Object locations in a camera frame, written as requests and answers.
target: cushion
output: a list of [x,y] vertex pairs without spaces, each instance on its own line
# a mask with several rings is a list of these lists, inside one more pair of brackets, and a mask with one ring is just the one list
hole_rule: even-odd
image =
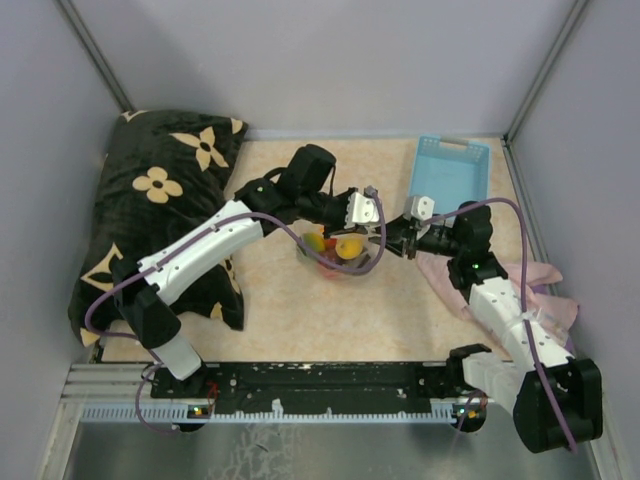
[[[118,118],[96,194],[89,251],[68,308],[80,341],[87,333],[86,310],[113,287],[115,259],[137,261],[162,250],[224,205],[223,190],[246,131],[240,120],[176,110],[140,110]],[[242,330],[243,297],[232,259],[194,282],[171,309],[176,315],[221,316],[229,327]],[[119,318],[107,301],[92,323],[105,330]]]

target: pillow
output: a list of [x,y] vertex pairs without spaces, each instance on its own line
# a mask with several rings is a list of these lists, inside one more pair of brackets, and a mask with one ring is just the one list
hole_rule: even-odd
[[[85,345],[95,337],[86,335],[84,315],[113,287],[112,262],[162,250],[214,215],[225,203],[223,190],[246,131],[240,120],[176,110],[119,117],[98,185],[89,252],[68,308],[73,332]],[[222,316],[242,330],[243,297],[231,258],[194,282],[171,309]],[[106,301],[92,323],[106,330],[119,318]]]

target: blue basket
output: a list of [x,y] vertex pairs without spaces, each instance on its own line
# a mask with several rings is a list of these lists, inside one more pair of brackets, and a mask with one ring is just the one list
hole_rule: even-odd
[[491,147],[466,140],[423,135],[418,143],[409,195],[428,196],[435,212],[449,213],[461,203],[489,195]]

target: folded cloth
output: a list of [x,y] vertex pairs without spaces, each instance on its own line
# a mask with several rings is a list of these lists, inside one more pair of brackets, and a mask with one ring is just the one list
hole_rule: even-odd
[[[463,320],[474,320],[469,305],[462,294],[453,288],[449,280],[449,269],[447,268],[449,257],[421,252],[417,255],[416,260],[418,268],[449,311]],[[502,265],[509,274],[509,279],[513,282],[516,292],[519,293],[522,265],[519,263]],[[527,305],[529,308],[535,307],[541,310],[538,320],[542,328],[557,343],[566,345],[569,338],[569,328],[578,315],[578,303],[571,298],[554,297],[532,290],[532,287],[549,285],[561,280],[562,274],[553,265],[527,262]]]

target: wall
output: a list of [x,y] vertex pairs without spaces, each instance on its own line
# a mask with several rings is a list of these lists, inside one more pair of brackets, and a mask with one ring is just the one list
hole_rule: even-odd
[[504,133],[570,0],[75,0],[138,108],[259,137]]
[[[640,2],[592,2],[515,143],[562,292],[581,304],[577,346],[604,374],[627,450],[640,417]],[[634,456],[640,474],[640,457]]]
[[0,15],[0,478],[35,478],[69,364],[66,303],[118,114],[53,2]]

